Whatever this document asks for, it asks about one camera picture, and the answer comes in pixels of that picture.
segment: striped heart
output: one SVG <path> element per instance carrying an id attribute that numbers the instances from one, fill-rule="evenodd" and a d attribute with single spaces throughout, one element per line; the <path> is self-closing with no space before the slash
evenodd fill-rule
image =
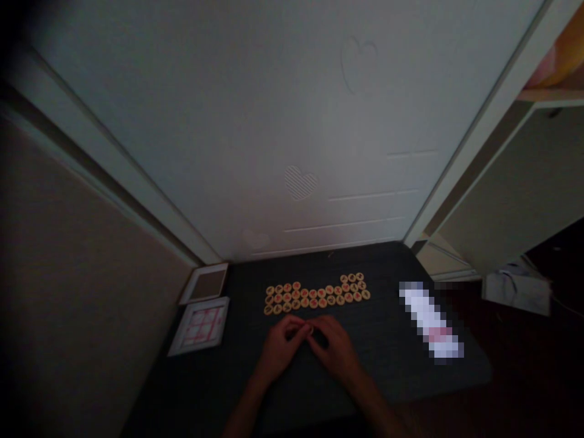
<path id="1" fill-rule="evenodd" d="M 308 198 L 318 186 L 318 179 L 312 173 L 302 174 L 296 166 L 288 166 L 284 173 L 284 182 L 288 193 L 295 201 Z"/>

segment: dark table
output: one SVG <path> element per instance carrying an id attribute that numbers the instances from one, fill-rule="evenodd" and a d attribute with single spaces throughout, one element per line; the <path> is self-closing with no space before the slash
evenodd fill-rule
<path id="1" fill-rule="evenodd" d="M 371 299 L 342 307 L 301 308 L 301 318 L 330 313 L 345 327 L 363 366 L 390 402 L 452 392 L 491 378 L 490 363 L 438 291 L 465 357 L 436 365 L 416 334 L 398 296 L 400 281 L 426 282 L 429 275 L 399 242 L 242 263 L 229 268 L 224 294 L 231 298 L 223 342 L 213 349 L 173 358 L 166 354 L 184 309 L 142 388 L 122 436 L 218 436 L 261 353 L 267 330 L 283 315 L 263 314 L 268 285 L 300 281 L 303 287 L 340 284 L 341 274 L 362 272 Z M 255 432 L 259 435 L 352 415 L 349 396 L 303 345 L 266 395 Z"/>

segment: beige wall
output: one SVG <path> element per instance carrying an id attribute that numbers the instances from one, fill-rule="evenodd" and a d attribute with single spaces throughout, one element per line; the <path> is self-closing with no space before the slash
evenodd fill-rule
<path id="1" fill-rule="evenodd" d="M 3 122 L 4 345 L 45 436 L 117 436 L 191 267 Z"/>

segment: dark floor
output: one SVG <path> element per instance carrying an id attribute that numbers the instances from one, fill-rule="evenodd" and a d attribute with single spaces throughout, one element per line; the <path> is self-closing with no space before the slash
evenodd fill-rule
<path id="1" fill-rule="evenodd" d="M 552 317 L 483 301 L 481 283 L 441 291 L 485 350 L 493 380 L 485 386 L 396 406 L 414 437 L 583 436 L 582 322 L 552 307 Z M 347 419 L 286 436 L 354 436 Z"/>

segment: door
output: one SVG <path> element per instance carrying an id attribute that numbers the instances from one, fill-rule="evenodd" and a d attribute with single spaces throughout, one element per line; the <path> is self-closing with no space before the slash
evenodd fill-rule
<path id="1" fill-rule="evenodd" d="M 33 45 L 245 261 L 403 239 L 540 5 L 76 0 Z"/>

